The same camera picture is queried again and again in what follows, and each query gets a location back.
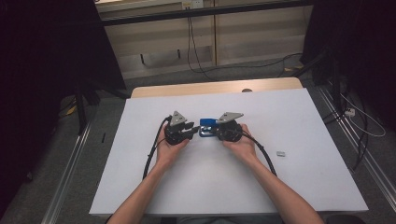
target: hand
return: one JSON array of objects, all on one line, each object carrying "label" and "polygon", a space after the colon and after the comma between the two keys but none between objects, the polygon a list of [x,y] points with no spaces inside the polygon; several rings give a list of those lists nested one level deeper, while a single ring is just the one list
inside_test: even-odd
[{"label": "hand", "polygon": [[165,125],[160,131],[160,135],[158,136],[157,140],[157,161],[156,165],[162,165],[163,168],[168,169],[176,160],[178,153],[181,151],[183,147],[185,147],[190,140],[185,139],[183,142],[172,146],[170,145],[165,139]]},{"label": "hand", "polygon": [[[242,126],[244,133],[251,135],[246,124],[240,125]],[[251,159],[257,159],[256,150],[254,149],[254,142],[245,136],[242,136],[242,138],[237,142],[223,141],[223,145],[229,148],[236,158],[244,163],[247,163]]]}]

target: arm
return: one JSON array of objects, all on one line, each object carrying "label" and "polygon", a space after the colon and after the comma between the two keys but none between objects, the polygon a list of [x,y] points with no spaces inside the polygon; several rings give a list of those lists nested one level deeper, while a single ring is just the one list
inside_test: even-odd
[{"label": "arm", "polygon": [[[241,124],[241,126],[245,132],[250,134],[247,125]],[[323,223],[318,213],[304,198],[273,175],[260,162],[251,140],[243,136],[236,143],[224,141],[223,145],[229,148],[253,172],[285,223]]]},{"label": "arm", "polygon": [[165,138],[163,129],[158,137],[160,144],[157,148],[157,160],[154,167],[107,223],[140,223],[163,174],[174,163],[180,150],[189,143],[186,139],[176,146],[169,145],[163,140]]}]

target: forearm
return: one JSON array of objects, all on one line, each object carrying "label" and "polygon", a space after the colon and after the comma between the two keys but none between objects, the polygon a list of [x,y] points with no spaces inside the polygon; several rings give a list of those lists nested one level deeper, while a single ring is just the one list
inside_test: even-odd
[{"label": "forearm", "polygon": [[134,192],[117,209],[108,223],[140,223],[165,170],[164,166],[156,164]]},{"label": "forearm", "polygon": [[273,175],[257,157],[247,159],[246,164],[271,198],[285,223],[323,223],[312,206]]}]

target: person's left hand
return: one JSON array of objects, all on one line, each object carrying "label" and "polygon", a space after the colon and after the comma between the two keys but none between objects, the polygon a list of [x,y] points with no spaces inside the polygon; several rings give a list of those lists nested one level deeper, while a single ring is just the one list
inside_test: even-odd
[{"label": "person's left hand", "polygon": [[181,151],[183,147],[185,147],[190,140],[185,139],[183,142],[172,146],[165,139],[165,125],[160,131],[160,135],[158,136],[157,144],[157,161],[156,165],[162,165],[163,168],[168,169],[176,160],[178,153]]}]

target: white tabletop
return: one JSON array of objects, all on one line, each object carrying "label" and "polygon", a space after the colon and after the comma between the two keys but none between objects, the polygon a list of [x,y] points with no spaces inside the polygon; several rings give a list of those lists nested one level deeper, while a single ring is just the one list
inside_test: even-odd
[{"label": "white tabletop", "polygon": [[[368,209],[307,90],[301,89],[127,100],[90,214],[114,213],[137,187],[159,125],[174,110],[196,124],[224,112],[244,113],[237,121],[265,146],[278,177],[317,211]],[[266,165],[258,149],[257,154]],[[198,134],[165,174],[147,209],[160,216],[275,212],[252,173],[217,138]]]}]

